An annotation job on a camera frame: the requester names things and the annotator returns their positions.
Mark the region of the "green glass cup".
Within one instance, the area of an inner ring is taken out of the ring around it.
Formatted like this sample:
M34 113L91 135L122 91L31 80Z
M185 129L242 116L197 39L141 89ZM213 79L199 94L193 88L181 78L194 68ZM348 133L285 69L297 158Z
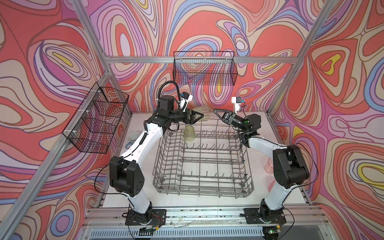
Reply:
M204 113L204 118L202 119L201 122L206 122L210 118L210 109L207 106L202 106L202 107L197 107L194 108L193 110L199 111L201 113Z
M193 142L196 139L195 129L192 125L187 125L184 129L185 142Z

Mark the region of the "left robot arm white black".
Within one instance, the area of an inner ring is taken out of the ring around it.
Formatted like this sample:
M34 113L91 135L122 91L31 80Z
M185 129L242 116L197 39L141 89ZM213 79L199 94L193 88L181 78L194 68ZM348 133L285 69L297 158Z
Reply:
M204 117L203 114L188 109L193 96L183 92L177 109L175 98L164 95L158 98L159 106L151 117L144 121L144 131L133 145L119 157L113 157L109 165L110 186L127 197L134 212L149 215L152 203L146 197L143 187L145 177L142 165L154 144L166 133L171 124L193 125Z

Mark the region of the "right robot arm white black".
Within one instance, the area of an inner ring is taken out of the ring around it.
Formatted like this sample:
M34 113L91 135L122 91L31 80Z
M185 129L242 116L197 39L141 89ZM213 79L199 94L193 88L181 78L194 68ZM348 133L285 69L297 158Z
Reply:
M275 183L261 202L260 220L271 222L283 213L283 206L289 194L310 177L310 171L304 160L301 149L296 145L280 145L268 139L259 137L261 116L251 114L244 118L235 112L214 109L219 119L239 130L239 139L243 146L257 150L273 160Z

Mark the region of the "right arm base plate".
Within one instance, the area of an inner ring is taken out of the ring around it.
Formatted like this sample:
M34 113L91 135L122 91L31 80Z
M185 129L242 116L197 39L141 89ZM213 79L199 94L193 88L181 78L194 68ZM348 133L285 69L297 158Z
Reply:
M244 217L247 224L284 225L287 222L283 209L270 211L268 208L245 208L240 217Z

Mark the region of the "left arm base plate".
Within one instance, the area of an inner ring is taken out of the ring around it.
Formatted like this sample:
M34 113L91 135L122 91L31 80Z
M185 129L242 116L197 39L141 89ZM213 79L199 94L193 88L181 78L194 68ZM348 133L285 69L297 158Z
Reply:
M123 213L126 226L153 226L161 227L166 223L167 210L154 209L148 210L145 214L139 214L133 210Z

